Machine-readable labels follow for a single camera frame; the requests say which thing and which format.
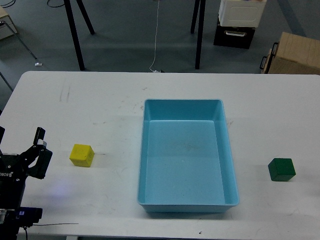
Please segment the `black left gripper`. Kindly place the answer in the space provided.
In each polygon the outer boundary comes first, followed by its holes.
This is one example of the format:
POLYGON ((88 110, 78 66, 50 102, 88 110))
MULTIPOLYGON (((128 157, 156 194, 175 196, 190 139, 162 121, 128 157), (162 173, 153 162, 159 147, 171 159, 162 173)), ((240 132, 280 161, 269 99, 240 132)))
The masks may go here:
POLYGON ((24 185, 28 176, 43 179, 53 153, 44 141, 46 131, 37 127, 33 145, 19 154, 0 155, 0 184, 24 185))

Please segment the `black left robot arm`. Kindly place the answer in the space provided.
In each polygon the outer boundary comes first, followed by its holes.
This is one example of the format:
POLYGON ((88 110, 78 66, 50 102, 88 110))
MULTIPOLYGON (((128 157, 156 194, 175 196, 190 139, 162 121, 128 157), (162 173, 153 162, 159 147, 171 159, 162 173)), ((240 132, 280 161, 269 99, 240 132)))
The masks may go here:
POLYGON ((32 146, 21 154, 0 154, 0 238, 16 240, 20 228, 38 223, 43 209, 22 207, 27 177, 43 179, 53 153, 44 141, 46 131, 38 127, 32 146))

